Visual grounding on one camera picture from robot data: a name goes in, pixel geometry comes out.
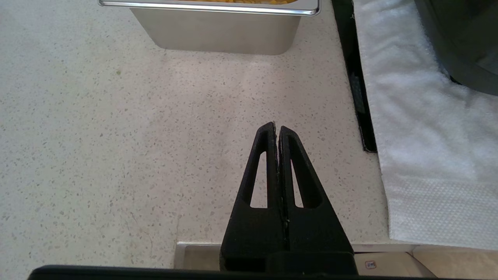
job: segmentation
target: yellow food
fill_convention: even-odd
[[[248,4],[288,4],[297,0],[183,0],[196,2],[248,3]]]

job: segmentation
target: white towel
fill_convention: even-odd
[[[389,236],[498,250],[498,97],[457,85],[412,0],[355,0]]]

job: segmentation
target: terrazzo countertop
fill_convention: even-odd
[[[279,56],[164,50],[94,0],[2,1],[0,34],[0,278],[220,243],[269,121],[299,134],[351,242],[390,243],[329,1]]]

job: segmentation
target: small label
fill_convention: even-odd
[[[367,262],[365,262],[365,267],[368,270],[372,270],[372,269],[376,269],[377,265],[375,264],[375,261],[367,261]]]

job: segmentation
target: stainless steel surface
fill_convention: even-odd
[[[175,248],[176,270],[220,270],[220,244],[179,242]]]
[[[131,11],[161,48],[271,55],[291,47],[301,18],[189,10]]]
[[[175,0],[99,0],[102,6],[191,11],[220,11],[312,16],[320,12],[320,0],[298,0],[289,4],[248,4]]]
[[[301,16],[316,15],[321,0],[245,4],[174,0],[99,0],[130,7],[161,48],[276,55],[287,51]]]

